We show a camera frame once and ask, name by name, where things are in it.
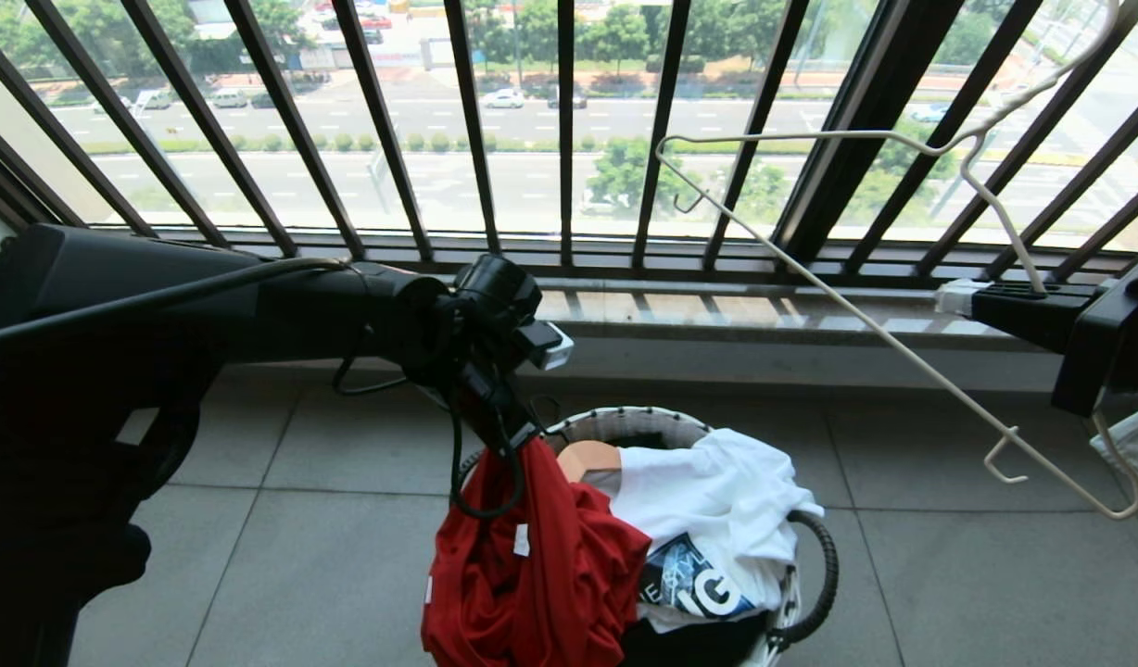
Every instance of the tile floor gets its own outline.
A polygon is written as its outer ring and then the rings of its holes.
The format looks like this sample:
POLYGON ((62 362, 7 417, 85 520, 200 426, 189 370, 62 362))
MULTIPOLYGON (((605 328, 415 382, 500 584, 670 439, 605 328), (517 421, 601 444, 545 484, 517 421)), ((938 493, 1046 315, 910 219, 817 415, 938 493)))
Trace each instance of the tile floor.
MULTIPOLYGON (((981 468, 996 437, 941 396, 720 396, 642 386, 591 405, 674 406, 793 456, 828 508, 841 587, 783 665, 1138 667, 1138 518, 1111 522, 1031 468, 981 468)), ((990 402, 1112 504, 1125 495, 1085 427, 1039 401, 990 402)), ((318 376, 229 371, 175 480, 133 522, 140 582, 92 600, 71 665, 412 667, 432 533, 446 511, 446 415, 415 390, 344 398, 318 376)), ((818 549, 801 545, 806 590, 818 549)))

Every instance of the laundry basket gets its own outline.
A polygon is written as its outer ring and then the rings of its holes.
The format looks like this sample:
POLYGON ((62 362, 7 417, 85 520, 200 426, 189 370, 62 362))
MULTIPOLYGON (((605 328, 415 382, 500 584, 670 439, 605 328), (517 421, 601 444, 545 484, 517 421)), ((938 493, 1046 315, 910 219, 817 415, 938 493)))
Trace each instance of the laundry basket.
MULTIPOLYGON (((602 440, 617 446, 661 446, 663 448, 692 447, 702 436, 712 430, 707 423, 698 421, 688 414, 663 410, 660 406, 603 406, 603 409, 583 412, 549 427, 545 440, 556 453, 570 443, 577 440, 602 440)), ((477 455, 462 466, 464 475, 475 466, 477 455)), ((633 636, 628 633, 624 639, 625 649, 646 647, 649 643, 673 642, 684 639, 690 645, 699 641, 711 641, 715 647, 744 645, 735 650, 739 658, 731 665, 742 667, 761 667, 777 664, 782 651, 791 644, 802 641, 823 624, 836 598, 836 583, 840 570, 836 561, 836 546, 832 537, 815 516, 802 511, 792 511, 787 519, 811 530, 820 542, 824 552, 824 585, 811 611, 801 618, 801 587, 799 586, 799 569, 789 566, 781 582, 781 607, 759 616, 726 624, 691 625, 683 629, 663 635, 642 633, 633 636)), ((721 664, 707 661, 707 667, 723 667, 721 664)))

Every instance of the road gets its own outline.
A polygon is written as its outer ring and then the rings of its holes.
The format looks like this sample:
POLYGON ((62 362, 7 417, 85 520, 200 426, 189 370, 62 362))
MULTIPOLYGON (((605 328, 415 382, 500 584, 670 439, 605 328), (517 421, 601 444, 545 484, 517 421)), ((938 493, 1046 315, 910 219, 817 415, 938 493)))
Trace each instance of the road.
MULTIPOLYGON (((784 170, 789 182, 794 182, 801 170, 802 157, 764 157, 772 164, 784 170)), ((253 224, 250 208, 238 193, 230 176, 222 168, 217 157, 211 155, 175 155, 172 164, 195 191, 197 198, 204 201, 206 211, 211 212, 221 224, 253 224)), ((398 204, 395 203, 395 190, 391 183, 382 184, 387 199, 387 212, 372 186, 369 171, 371 157, 366 155, 343 155, 343 153, 324 153, 324 164, 335 181, 343 198, 344 206, 357 227, 407 229, 398 204)), ((324 207, 307 178, 302 160, 290 153, 246 153, 244 162, 267 195, 277 214, 286 224, 295 227, 332 228, 332 221, 324 214, 324 207)), ((465 153, 450 153, 435 156, 431 153, 410 153, 405 162, 415 184, 417 199, 421 204, 427 227, 437 231, 477 231, 481 229, 481 208, 475 174, 472 174, 469 156, 465 153)), ((138 157, 96 157, 96 163, 129 195, 139 206, 154 207, 155 211, 171 211, 167 198, 155 206, 154 192, 159 191, 157 181, 150 176, 138 157)), ((560 228, 558 222, 558 199, 560 186, 556 180, 556 156, 553 155, 492 155, 488 160, 492 173, 492 190, 496 203, 496 219, 501 231, 549 231, 560 228)), ((693 156, 683 160, 688 171, 704 174, 707 186, 719 191, 721 179, 718 170, 728 168, 729 157, 693 156)), ((981 164, 981 176, 988 174, 993 163, 981 164)), ((1062 187, 1074 176, 1075 168, 1057 166, 1030 165, 1022 170, 1017 181, 1006 190, 1003 201, 1009 208, 1019 228, 1030 223, 1045 204, 1050 201, 1062 187)), ((582 211, 585 182, 594 176, 594 156, 577 156, 574 159, 574 201, 577 201, 578 213, 575 215, 575 229, 578 232, 634 232, 634 222, 615 220, 612 216, 587 215, 582 211)), ((946 189, 946 182, 938 182, 939 192, 946 189)), ((1061 232, 1066 237, 1062 244, 1074 245, 1086 233, 1094 231, 1112 212, 1127 201, 1131 192, 1125 192, 1111 179, 1103 179, 1090 190, 1081 201, 1073 206, 1061 223, 1061 232)), ((951 193, 949 201, 937 216, 935 225, 905 225, 904 220, 896 224, 896 230, 888 233, 887 239, 925 239, 938 237, 942 224, 947 223, 963 206, 971 200, 967 187, 960 187, 951 193)), ((180 212, 171 214, 175 220, 183 221, 180 212)), ((701 204, 688 215, 667 214, 658 212, 652 224, 653 233, 682 233, 683 236, 708 236, 715 220, 711 207, 701 204)), ((869 220, 847 221, 836 231, 838 237, 860 237, 861 225, 869 220)), ((987 214, 980 224, 980 237, 971 240, 989 239, 988 231, 997 229, 996 217, 987 214)))
MULTIPOLYGON (((426 139, 443 132, 454 140, 467 135, 462 104, 455 98, 395 98, 388 100, 391 120, 398 134, 422 134, 426 139)), ((768 132, 811 132, 820 130, 828 113, 828 101, 777 100, 767 118, 768 132)), ((351 137, 374 135, 365 102, 353 98, 306 97, 298 101, 302 118, 311 134, 335 137, 345 132, 351 137)), ((574 110, 574 137, 580 141, 591 135, 599 141, 611 137, 649 137, 654 115, 654 100, 591 100, 586 109, 574 110)), ((676 100, 671 106, 669 132, 682 134, 720 135, 743 132, 750 115, 750 100, 676 100)), ((981 120, 991 110, 979 107, 971 114, 971 122, 981 120)), ((56 109, 57 117, 81 143, 121 141, 119 131, 107 115, 91 107, 56 109)), ((259 140, 267 134, 286 135, 283 123, 275 109, 214 109, 218 125, 229 135, 244 135, 259 140)), ((501 139, 521 141, 555 141, 556 109, 544 102, 528 102, 521 109, 481 109, 483 130, 501 139)), ((1001 125, 1000 138, 991 143, 993 149, 1013 147, 1019 135, 1030 126, 1036 112, 1015 112, 1001 125)), ((203 139, 204 135, 181 102, 168 109, 142 112, 141 123, 157 138, 203 139)), ((1069 132, 1064 125, 1053 132, 1044 145, 1045 151, 1087 151, 1091 135, 1087 131, 1069 132)))

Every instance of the metal bar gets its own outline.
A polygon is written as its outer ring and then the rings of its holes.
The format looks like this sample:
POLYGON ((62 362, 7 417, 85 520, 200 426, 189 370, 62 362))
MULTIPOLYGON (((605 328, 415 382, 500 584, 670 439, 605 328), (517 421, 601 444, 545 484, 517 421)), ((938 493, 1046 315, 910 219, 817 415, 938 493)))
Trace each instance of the metal bar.
POLYGON ((14 151, 13 147, 9 147, 9 142, 2 139, 1 135, 0 160, 13 176, 20 181, 31 195, 39 200, 41 206, 49 208, 49 212, 61 224, 67 227, 86 227, 86 224, 82 223, 82 219, 79 219, 79 214, 71 211, 71 207, 66 206, 63 198, 57 192, 53 192, 51 187, 48 186, 47 179, 39 176, 38 172, 32 170, 26 164, 26 160, 23 160, 22 156, 18 156, 17 151, 14 151))
POLYGON ((655 159, 655 147, 667 135, 667 120, 671 115, 671 97, 676 94, 676 75, 681 72, 684 34, 688 27, 688 8, 691 6, 691 0, 675 0, 671 3, 671 16, 667 22, 667 40, 663 42, 659 92, 655 97, 655 117, 651 122, 651 148, 646 153, 644 189, 642 189, 640 203, 640 228, 636 231, 636 246, 632 253, 634 269, 644 266, 646 229, 651 227, 651 214, 655 207, 655 186, 659 182, 659 160, 655 159))
MULTIPOLYGON (((1059 195, 1056 195, 1055 199, 1052 199, 1047 207, 1039 212, 1034 221, 1026 225, 1026 229, 1022 231, 1022 241, 1030 246, 1034 241, 1039 240, 1044 233, 1049 231, 1050 225, 1059 221, 1061 216, 1072 207, 1072 204, 1079 201, 1082 195, 1089 190, 1091 184, 1095 184, 1100 174, 1107 171, 1112 166, 1112 163, 1121 156, 1122 153, 1129 148, 1138 137, 1138 106, 1133 109, 1133 113, 1125 118, 1125 122, 1121 123, 1121 126, 1112 133, 1112 137, 1105 141, 1104 147, 1100 147, 1099 151, 1096 151, 1095 156, 1087 162, 1085 168, 1081 168, 1075 178, 1069 182, 1067 186, 1062 189, 1059 195)), ((992 279, 1000 279, 1001 273, 1006 273, 1009 266, 1017 262, 1017 255, 1013 249, 1006 248, 997 255, 997 258, 990 263, 986 269, 986 274, 992 279)))
POLYGON ((99 72, 98 65, 91 59, 88 50, 83 49, 71 26, 63 20, 63 16, 53 6, 52 0, 26 0, 26 5, 34 13, 34 17, 38 17, 42 28, 47 30, 53 46, 63 52, 73 71, 77 73, 79 79, 82 79, 82 83, 86 85, 91 94, 94 94, 107 117, 116 123, 121 134, 127 139, 133 149, 137 149, 145 164, 152 170, 154 176, 157 176, 172 199, 187 212, 191 223, 195 224, 204 239, 213 246, 226 248, 228 240, 214 227, 206 212, 195 199, 195 195, 189 191, 178 172, 162 155, 162 149, 157 148, 157 143, 149 138, 145 127, 141 127, 141 123, 132 117, 132 114, 124 107, 124 102, 121 102, 119 94, 113 90, 112 83, 108 83, 104 73, 99 72))
MULTIPOLYGON (((747 118, 747 134, 762 134, 762 130, 767 125, 767 117, 772 114, 772 104, 780 92, 780 83, 784 79, 787 59, 791 58, 806 13, 807 0, 789 1, 784 11, 784 20, 781 22, 780 32, 776 33, 776 43, 772 47, 772 61, 767 64, 762 83, 759 84, 759 94, 754 98, 754 107, 751 107, 751 116, 747 118)), ((742 187, 747 184, 747 174, 751 173, 751 164, 754 163, 754 153, 758 151, 758 141, 743 141, 737 148, 734 168, 731 170, 729 181, 726 182, 726 200, 724 201, 726 208, 731 208, 731 211, 734 211, 737 198, 742 195, 742 187)), ((709 237, 704 261, 701 263, 704 271, 712 271, 717 264, 717 255, 721 253, 721 242, 726 239, 726 228, 728 227, 729 216, 718 215, 717 227, 714 228, 712 237, 709 237)))
MULTIPOLYGON (((1112 26, 1112 33, 1108 34, 1107 42, 1096 52, 1091 53, 1090 58, 1083 63, 1077 65, 1071 73, 1069 73, 1067 79, 1059 84, 1059 89, 1053 94, 1050 101, 1040 112, 1039 116, 1034 118, 1031 126, 1028 127, 1022 134, 1022 139, 1011 149, 1009 155, 1006 155, 1006 159, 1001 160, 1000 165, 993 170, 990 174, 988 181, 986 181, 986 187, 993 195, 1000 195, 1001 190, 1009 186, 1016 176, 1022 165, 1025 165, 1026 160, 1031 159, 1034 155, 1036 149, 1047 139, 1052 130, 1064 117, 1072 105, 1078 100, 1082 92, 1086 91, 1087 85, 1090 84, 1091 80, 1096 79, 1097 73, 1100 68, 1108 63, 1108 58, 1116 50, 1116 47, 1121 44, 1128 38, 1129 32, 1137 25, 1138 20, 1138 0, 1125 0, 1121 5, 1121 11, 1116 14, 1116 20, 1114 26, 1112 26)), ((988 204, 984 199, 980 197, 973 197, 972 201, 968 201, 960 215, 956 216, 955 221, 951 221, 949 229, 943 232, 943 236, 939 241, 935 241, 921 258, 920 263, 916 265, 916 273, 921 275, 927 275, 933 269, 935 269, 937 263, 943 258, 943 255, 949 253, 951 246, 955 246, 964 232, 972 228, 972 224, 980 219, 981 214, 986 211, 988 204)))
POLYGON ((251 178, 251 173, 248 173, 242 160, 239 159, 239 151, 236 151, 236 147, 232 147, 226 133, 218 125, 218 121, 214 117, 214 114, 211 113, 206 98, 203 97, 203 93, 199 92, 199 89, 195 84, 195 77, 187 69, 187 65, 182 64, 181 58, 179 58, 178 52, 174 50, 174 46, 170 42, 170 38, 162 30, 162 24, 154 16, 152 9, 149 8, 149 2, 147 0, 135 0, 123 5, 124 11, 129 14, 129 17, 132 17, 132 24, 137 25, 137 31, 141 33, 141 39, 145 39, 145 43, 149 46, 149 51, 157 59, 157 64, 162 67, 162 71, 166 73, 166 77, 170 79, 170 84, 178 92, 178 97, 187 105, 187 110, 191 114, 191 117, 195 117, 195 122, 211 142, 211 147, 217 153, 222 165, 231 174, 231 179, 239 187, 239 191, 242 192, 244 197, 247 198, 247 203, 251 204, 251 209, 259 216, 261 222, 264 223, 264 228, 269 230, 272 239, 277 240, 277 246, 281 249, 281 254, 286 257, 297 256, 297 244, 294 244, 289 233, 284 231, 284 227, 277 219, 272 206, 264 198, 264 193, 259 187, 256 186, 256 179, 251 178))
POLYGON ((277 106, 277 114, 281 115, 281 122, 284 123, 286 131, 289 132, 289 139, 297 147, 297 153, 302 156, 302 163, 305 163, 306 171, 310 172, 310 178, 314 181, 314 187, 318 187, 322 203, 327 204, 329 214, 335 216, 335 224, 339 229, 347 249, 351 250, 351 256, 364 258, 366 250, 362 246, 362 240, 358 239, 356 229, 351 224, 346 207, 343 206, 343 199, 335 188, 335 182, 331 181, 331 174, 327 173, 327 166, 322 165, 322 157, 318 155, 318 147, 306 130, 306 123, 302 121, 302 114, 297 110, 297 105, 292 102, 292 93, 289 92, 289 87, 281 76, 280 67, 277 67, 277 59, 272 55, 272 48, 269 47, 267 40, 264 39, 259 22, 256 20, 256 14, 251 13, 251 5, 248 5, 247 0, 224 0, 224 5, 226 5, 228 13, 231 14, 231 19, 236 24, 236 32, 239 33, 244 47, 247 48, 247 55, 251 57, 251 64, 255 65, 261 81, 264 81, 269 97, 277 106))
POLYGON ((14 231, 24 231, 35 222, 51 222, 38 201, 28 201, 24 190, 11 181, 0 164, 0 219, 14 231))
MULTIPOLYGON (((476 9, 490 13, 493 8, 476 9)), ((483 142, 483 120, 479 117, 479 97, 475 85, 475 63, 471 59, 471 39, 467 33, 467 13, 462 1, 446 0, 446 22, 450 24, 450 42, 454 50, 454 71, 457 73, 457 92, 462 94, 462 115, 467 117, 467 140, 471 143, 471 160, 475 163, 475 181, 479 187, 479 203, 483 206, 483 223, 487 231, 487 249, 502 254, 498 246, 498 230, 494 224, 494 197, 492 174, 487 170, 487 149, 483 142)))
POLYGON ((417 249, 421 253, 421 260, 432 258, 432 244, 421 224, 421 207, 417 205, 417 193, 412 190, 412 181, 409 172, 404 167, 404 155, 401 151, 401 142, 396 137, 396 130, 391 126, 391 117, 387 114, 387 102, 384 101, 384 92, 379 88, 379 76, 376 76, 376 65, 371 63, 371 52, 366 49, 366 41, 362 36, 362 26, 358 25, 358 13, 354 8, 353 0, 332 0, 332 7, 339 28, 343 31, 343 39, 346 41, 347 51, 351 55, 351 65, 358 79, 358 88, 362 89, 362 98, 366 102, 366 110, 371 114, 371 122, 379 134, 379 147, 384 151, 384 162, 391 173, 391 181, 396 184, 396 193, 401 197, 401 206, 404 208, 404 217, 409 220, 412 229, 412 239, 417 242, 417 249))
POLYGON ((18 105, 22 105, 26 114, 38 123, 41 131, 47 134, 49 140, 56 145, 57 149, 63 153, 66 159, 71 160, 74 168, 82 174, 83 178, 88 179, 91 187, 104 198, 105 201, 124 220, 125 224, 133 232, 140 233, 142 237, 156 237, 149 224, 141 220, 141 215, 137 213, 137 208, 132 207, 132 204, 121 195, 119 190, 107 176, 104 176, 104 172, 99 171, 99 167, 91 162, 91 157, 79 147, 76 140, 71 137, 66 127, 53 116, 52 112, 47 108, 43 101, 40 100, 38 94, 30 88, 26 80, 17 72, 17 68, 6 58, 5 53, 0 50, 0 81, 1 84, 8 89, 9 93, 13 94, 18 105))
POLYGON ((574 2, 556 0, 556 121, 560 130, 561 264, 572 266, 574 2))
MULTIPOLYGON (((981 52, 980 58, 976 58, 976 65, 968 73, 968 79, 962 85, 956 98, 951 100, 951 105, 947 108, 946 114, 943 114, 943 120, 939 122, 935 130, 927 138, 929 147, 941 147, 943 142, 951 139, 957 131, 964 125, 964 122, 968 117, 972 108, 981 100, 981 94, 984 94, 986 89, 989 88, 989 83, 1000 71, 1001 64, 1006 61, 1006 57, 1011 55, 1014 50, 1014 46, 1022 39, 1022 33, 1025 27, 1031 24, 1031 18, 1034 14, 1039 11, 1039 6, 1042 5, 1042 0, 1016 0, 1006 17, 1001 18, 1000 26, 997 26, 993 38, 990 39, 989 46, 986 50, 981 52)), ((846 262, 846 271, 853 273, 861 269, 863 263, 868 261, 871 253, 877 247, 879 241, 882 241, 882 237, 887 234, 888 229, 891 229, 891 224, 894 224, 894 220, 898 220, 899 214, 901 214, 902 208, 907 206, 910 198, 920 189, 920 186, 931 173, 932 167, 935 166, 938 157, 921 155, 914 159, 910 167, 907 168, 907 173, 904 174, 902 181, 899 181, 899 186, 896 187, 894 192, 891 197, 887 199, 887 204, 879 211, 877 216, 875 216, 874 222, 871 224, 869 231, 861 237, 861 241, 858 241, 857 247, 853 249, 853 254, 850 255, 849 261, 846 262)))
POLYGON ((1091 255, 1099 253, 1104 246, 1108 245, 1108 241, 1115 239, 1119 233, 1124 231, 1138 217, 1138 191, 1132 198, 1121 206, 1119 212, 1112 214, 1107 223, 1100 225, 1098 231, 1091 233, 1087 237, 1085 245, 1079 246, 1072 254, 1067 255, 1055 271, 1050 272, 1050 279, 1053 282, 1066 282, 1069 278, 1072 277, 1081 266, 1083 266, 1090 258, 1091 255))
MULTIPOLYGON (((861 66, 841 84, 843 105, 833 105, 825 127, 893 127, 963 3, 879 3, 857 55, 861 66)), ((772 240, 799 262, 814 261, 880 148, 882 140, 818 140, 772 240)))

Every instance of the white laundry basket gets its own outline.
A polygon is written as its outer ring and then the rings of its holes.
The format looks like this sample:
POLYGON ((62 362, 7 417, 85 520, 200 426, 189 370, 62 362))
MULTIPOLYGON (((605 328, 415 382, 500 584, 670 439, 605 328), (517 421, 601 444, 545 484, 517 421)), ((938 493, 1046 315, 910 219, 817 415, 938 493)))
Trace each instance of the white laundry basket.
MULTIPOLYGON (((698 421, 688 414, 663 410, 661 406, 603 406, 575 414, 549 427, 545 440, 556 453, 570 443, 577 440, 602 440, 621 444, 624 439, 636 436, 659 435, 666 448, 692 447, 702 436, 712 430, 707 423, 698 421)), ((475 466, 477 456, 467 460, 462 466, 464 475, 475 466)), ((836 598, 836 583, 840 579, 836 546, 823 524, 811 514, 792 511, 787 519, 811 529, 824 550, 824 585, 807 617, 801 618, 801 587, 799 586, 799 569, 790 566, 787 575, 781 582, 782 602, 777 610, 768 611, 761 617, 761 633, 756 633, 754 644, 747 647, 747 657, 739 662, 742 667, 773 666, 780 661, 780 654, 791 644, 802 641, 823 624, 836 598)))

